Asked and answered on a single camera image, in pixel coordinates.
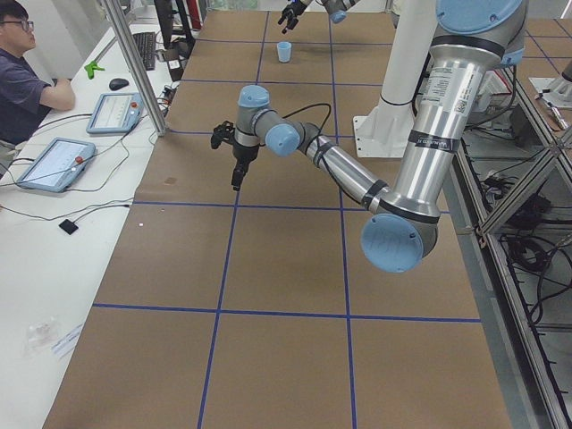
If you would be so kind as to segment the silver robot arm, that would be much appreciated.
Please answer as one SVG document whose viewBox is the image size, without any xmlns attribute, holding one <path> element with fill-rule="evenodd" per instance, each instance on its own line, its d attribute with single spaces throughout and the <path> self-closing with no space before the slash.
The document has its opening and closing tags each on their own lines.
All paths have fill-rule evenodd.
<svg viewBox="0 0 572 429">
<path fill-rule="evenodd" d="M 280 116 L 265 88 L 248 85 L 230 136 L 233 188 L 241 186 L 259 148 L 278 156 L 300 152 L 372 214 L 361 248 L 374 266 L 389 273 L 416 267 L 438 240 L 437 198 L 485 74 L 522 58 L 527 7 L 525 1 L 404 3 L 379 103 L 354 128 L 369 155 L 400 158 L 393 185 L 320 126 Z"/>
<path fill-rule="evenodd" d="M 313 0 L 289 1 L 282 9 L 281 16 L 277 23 L 282 25 L 282 34 L 286 34 L 299 23 L 299 16 L 313 3 Z M 333 23 L 343 21 L 349 9 L 359 3 L 359 0 L 323 0 L 318 3 L 327 11 Z"/>
</svg>

